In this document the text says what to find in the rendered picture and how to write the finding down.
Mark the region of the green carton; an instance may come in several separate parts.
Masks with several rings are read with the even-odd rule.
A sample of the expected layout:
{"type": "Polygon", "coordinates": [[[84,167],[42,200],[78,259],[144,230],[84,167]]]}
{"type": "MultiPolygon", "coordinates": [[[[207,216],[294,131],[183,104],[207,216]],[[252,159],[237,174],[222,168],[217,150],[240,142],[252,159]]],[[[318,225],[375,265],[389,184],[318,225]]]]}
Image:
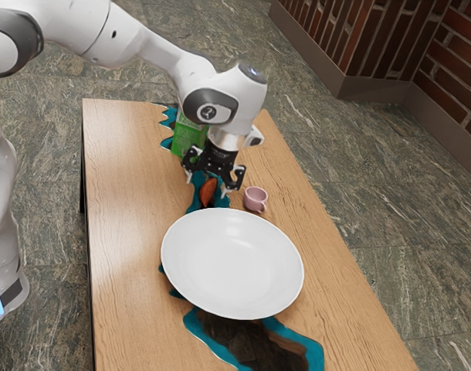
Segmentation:
{"type": "Polygon", "coordinates": [[[203,149],[205,147],[207,131],[207,125],[194,123],[184,115],[182,110],[178,110],[171,143],[171,153],[179,158],[183,158],[192,145],[203,149]]]}

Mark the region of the pink cup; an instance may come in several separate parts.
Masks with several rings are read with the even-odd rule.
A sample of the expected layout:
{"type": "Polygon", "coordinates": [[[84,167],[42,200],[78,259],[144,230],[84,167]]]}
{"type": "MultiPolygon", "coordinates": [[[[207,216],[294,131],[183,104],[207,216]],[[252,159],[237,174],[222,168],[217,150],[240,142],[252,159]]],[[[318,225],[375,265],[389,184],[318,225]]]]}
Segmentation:
{"type": "Polygon", "coordinates": [[[249,186],[245,189],[243,195],[243,205],[249,211],[264,213],[268,198],[269,196],[265,189],[258,186],[249,186]]]}

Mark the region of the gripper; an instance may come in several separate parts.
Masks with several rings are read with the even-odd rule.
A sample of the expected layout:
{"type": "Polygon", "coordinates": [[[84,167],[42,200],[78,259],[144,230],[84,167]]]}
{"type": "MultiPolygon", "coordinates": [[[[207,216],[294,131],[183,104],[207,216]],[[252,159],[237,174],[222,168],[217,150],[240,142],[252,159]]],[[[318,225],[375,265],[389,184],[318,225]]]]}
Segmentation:
{"type": "Polygon", "coordinates": [[[226,151],[207,140],[204,150],[196,145],[186,151],[181,166],[186,174],[186,182],[191,181],[194,172],[201,170],[220,176],[223,199],[234,190],[240,190],[246,173],[244,165],[234,165],[238,151],[226,151]]]}

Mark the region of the white plate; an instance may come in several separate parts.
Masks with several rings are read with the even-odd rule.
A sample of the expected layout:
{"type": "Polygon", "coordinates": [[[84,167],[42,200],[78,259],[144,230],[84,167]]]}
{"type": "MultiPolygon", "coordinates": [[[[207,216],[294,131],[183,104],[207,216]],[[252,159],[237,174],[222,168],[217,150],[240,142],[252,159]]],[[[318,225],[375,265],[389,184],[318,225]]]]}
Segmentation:
{"type": "Polygon", "coordinates": [[[303,261],[290,238],[237,209],[203,209],[175,221],[164,235],[161,263],[186,300],[235,320],[280,313],[304,282],[303,261]]]}

